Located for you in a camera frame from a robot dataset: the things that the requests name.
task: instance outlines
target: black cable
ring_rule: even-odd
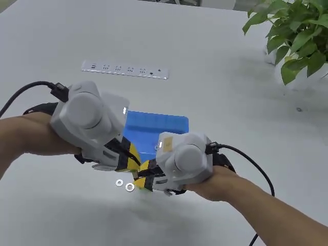
[[[54,89],[56,87],[55,84],[47,82],[47,81],[37,81],[37,82],[33,82],[30,83],[28,85],[23,86],[22,88],[20,88],[18,91],[16,91],[15,94],[13,94],[11,96],[11,98],[9,98],[9,100],[7,101],[7,103],[4,105],[4,107],[0,110],[0,118],[3,116],[3,114],[7,111],[7,109],[10,107],[10,105],[15,101],[15,99],[21,95],[24,91],[35,87],[35,86],[48,86],[50,89]]]
[[[235,147],[229,146],[229,145],[221,145],[221,144],[218,144],[218,148],[219,149],[225,148],[225,149],[229,149],[229,150],[235,151],[238,154],[240,154],[241,156],[243,156],[244,158],[246,158],[264,176],[264,178],[266,179],[266,181],[269,184],[271,195],[272,196],[275,196],[275,189],[273,187],[273,184],[272,184],[271,180],[269,179],[269,177],[267,176],[267,174],[265,173],[265,171],[255,161],[253,161],[253,159],[251,159],[248,155],[246,155],[241,150],[239,150],[239,149],[237,149]],[[255,243],[255,241],[256,241],[257,238],[258,238],[258,235],[255,234],[255,236],[253,237],[253,239],[252,239],[251,243],[249,244],[249,246],[253,246],[253,244]]]

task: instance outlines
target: metal washer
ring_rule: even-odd
[[[132,183],[127,183],[127,185],[125,186],[126,191],[128,192],[132,192],[134,190],[134,184]]]
[[[117,181],[116,181],[116,186],[122,186],[123,185],[123,180],[121,180],[121,179],[118,179]]]

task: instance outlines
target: white pot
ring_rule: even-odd
[[[277,51],[275,50],[268,55],[266,50],[267,48],[265,47],[265,62],[274,64],[276,60]],[[284,59],[282,59],[282,61],[275,67],[276,81],[281,85],[284,85],[281,77],[281,67],[283,66],[284,62]],[[316,83],[318,83],[325,75],[328,74],[328,64],[323,65],[321,69],[319,69],[316,73],[312,74],[310,77],[307,77],[307,71],[307,68],[302,69],[296,76],[296,79],[286,85],[286,87],[294,91],[303,91],[306,89],[310,89]]]

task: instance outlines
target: wrist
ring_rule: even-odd
[[[225,201],[233,207],[236,207],[244,198],[260,191],[262,190],[259,187],[247,179],[241,177],[233,178],[230,181],[227,192],[225,193]]]

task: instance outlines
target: yellow label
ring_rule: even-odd
[[[172,142],[173,137],[167,137],[163,141],[163,152],[170,152],[172,151]]]

